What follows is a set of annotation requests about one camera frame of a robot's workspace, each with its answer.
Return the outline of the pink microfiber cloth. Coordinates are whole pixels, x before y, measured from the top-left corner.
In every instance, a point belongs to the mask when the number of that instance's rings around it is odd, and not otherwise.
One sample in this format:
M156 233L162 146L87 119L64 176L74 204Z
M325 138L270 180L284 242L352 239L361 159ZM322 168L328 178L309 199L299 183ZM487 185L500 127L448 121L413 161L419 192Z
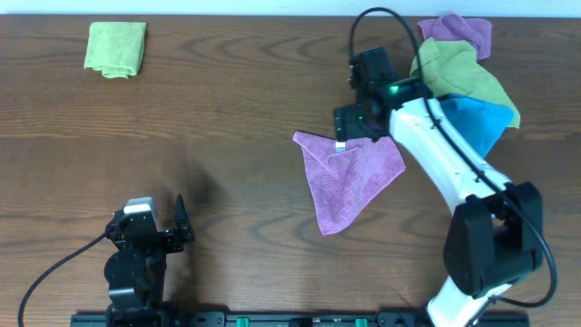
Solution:
M389 137L348 140L339 152L333 139L297 132L317 223L324 235L345 230L361 211L405 169Z

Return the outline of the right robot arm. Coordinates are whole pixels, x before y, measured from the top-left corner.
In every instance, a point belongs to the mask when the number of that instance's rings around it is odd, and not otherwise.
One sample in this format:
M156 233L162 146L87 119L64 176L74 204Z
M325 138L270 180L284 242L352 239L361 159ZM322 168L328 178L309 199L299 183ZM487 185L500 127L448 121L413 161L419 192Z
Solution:
M443 259L448 278L428 303L424 326L478 326L503 293L552 261L542 200L490 166L444 115L418 78L352 77L354 104L335 110L339 141L389 136L419 163L452 214Z

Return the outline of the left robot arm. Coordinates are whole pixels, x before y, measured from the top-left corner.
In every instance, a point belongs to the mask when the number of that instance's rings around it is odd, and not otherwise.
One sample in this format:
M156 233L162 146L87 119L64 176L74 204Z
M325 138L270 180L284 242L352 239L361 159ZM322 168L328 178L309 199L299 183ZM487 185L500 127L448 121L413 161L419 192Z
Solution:
M167 256L180 253L194 241L194 232L183 198L173 210L175 226L159 231L151 197L129 200L113 214L105 237L118 249L104 266L112 301L105 313L107 326L183 326L183 317L163 300Z

